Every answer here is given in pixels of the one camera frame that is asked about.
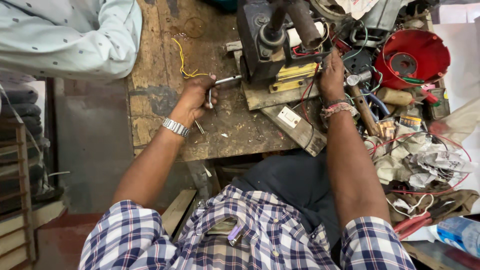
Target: checkered shirt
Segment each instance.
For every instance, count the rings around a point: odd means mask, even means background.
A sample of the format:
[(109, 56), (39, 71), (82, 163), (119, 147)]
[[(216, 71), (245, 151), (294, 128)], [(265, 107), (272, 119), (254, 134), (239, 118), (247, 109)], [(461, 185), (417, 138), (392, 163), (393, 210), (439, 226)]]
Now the checkered shirt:
[[(208, 235), (234, 217), (242, 238)], [(392, 226), (380, 218), (348, 223), (342, 235), (344, 269), (415, 269)], [(271, 193), (229, 185), (194, 211), (176, 243), (152, 209), (114, 204), (87, 237), (79, 269), (338, 269), (323, 225), (307, 234), (299, 212)]]

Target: bolt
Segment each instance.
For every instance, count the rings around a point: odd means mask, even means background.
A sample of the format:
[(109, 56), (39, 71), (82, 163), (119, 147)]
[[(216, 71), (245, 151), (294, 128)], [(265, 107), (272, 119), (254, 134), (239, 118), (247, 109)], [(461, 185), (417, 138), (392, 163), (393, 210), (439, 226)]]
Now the bolt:
[(259, 24), (263, 25), (263, 24), (265, 24), (266, 22), (268, 22), (268, 20), (267, 20), (267, 17), (265, 17), (265, 16), (258, 16), (258, 17), (257, 17), (257, 22), (258, 22)]

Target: yellow wire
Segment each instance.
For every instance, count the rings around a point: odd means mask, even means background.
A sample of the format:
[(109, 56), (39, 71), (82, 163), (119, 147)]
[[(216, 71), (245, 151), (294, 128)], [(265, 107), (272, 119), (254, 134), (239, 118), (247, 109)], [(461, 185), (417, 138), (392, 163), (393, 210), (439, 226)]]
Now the yellow wire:
[(173, 41), (175, 41), (175, 42), (178, 44), (178, 46), (180, 47), (180, 59), (181, 59), (180, 73), (183, 75), (183, 78), (188, 79), (188, 78), (195, 77), (195, 76), (198, 76), (198, 75), (208, 75), (208, 74), (205, 74), (205, 73), (195, 74), (195, 72), (197, 72), (198, 69), (194, 70), (194, 71), (192, 72), (192, 74), (186, 73), (185, 70), (183, 69), (184, 58), (183, 58), (183, 50), (182, 50), (182, 48), (181, 48), (181, 45), (180, 45), (180, 43), (179, 43), (176, 39), (174, 39), (174, 38), (172, 38), (172, 39), (173, 39)]

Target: workbench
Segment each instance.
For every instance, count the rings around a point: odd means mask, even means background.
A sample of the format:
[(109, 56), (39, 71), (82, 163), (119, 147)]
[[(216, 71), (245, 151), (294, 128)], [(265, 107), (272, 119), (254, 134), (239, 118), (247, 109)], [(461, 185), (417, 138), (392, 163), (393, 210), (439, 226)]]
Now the workbench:
[[(132, 143), (138, 155), (164, 117), (175, 107), (186, 80), (175, 38), (183, 48), (185, 71), (239, 74), (225, 44), (239, 40), (235, 13), (225, 13), (201, 0), (137, 0), (142, 9), (140, 50), (128, 76)], [(249, 111), (240, 83), (222, 85), (218, 103), (193, 125), (178, 161), (293, 149), (298, 145), (259, 110)]]

